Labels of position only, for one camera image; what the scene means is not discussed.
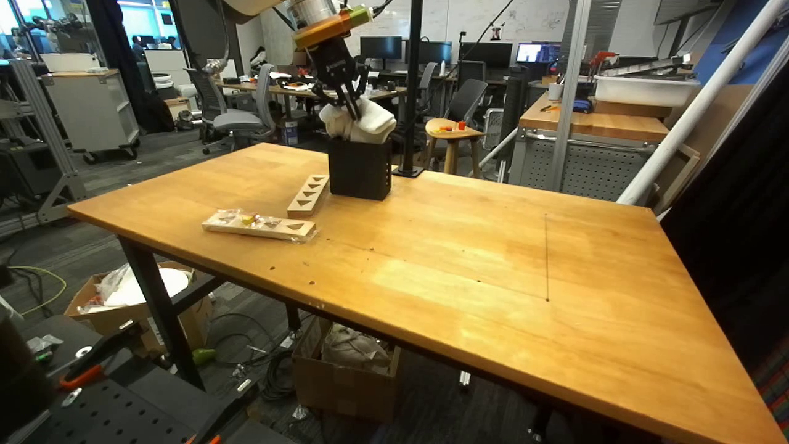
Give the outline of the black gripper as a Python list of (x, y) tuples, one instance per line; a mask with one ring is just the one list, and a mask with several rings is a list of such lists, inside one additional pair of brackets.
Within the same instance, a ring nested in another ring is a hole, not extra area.
[(313, 93), (330, 104), (353, 104), (362, 95), (368, 66), (350, 55), (342, 36), (326, 40), (311, 50)]

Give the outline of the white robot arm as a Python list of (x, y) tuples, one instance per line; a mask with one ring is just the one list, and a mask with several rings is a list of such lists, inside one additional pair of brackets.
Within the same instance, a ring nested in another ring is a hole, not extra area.
[(252, 18), (274, 9), (279, 3), (289, 3), (294, 13), (294, 44), (306, 50), (313, 58), (316, 82), (330, 89), (330, 95), (321, 93), (336, 107), (357, 109), (359, 92), (354, 78), (364, 78), (364, 68), (345, 46), (345, 36), (353, 28), (369, 21), (377, 8), (347, 8), (336, 9), (330, 0), (204, 0), (224, 25), (245, 25)]

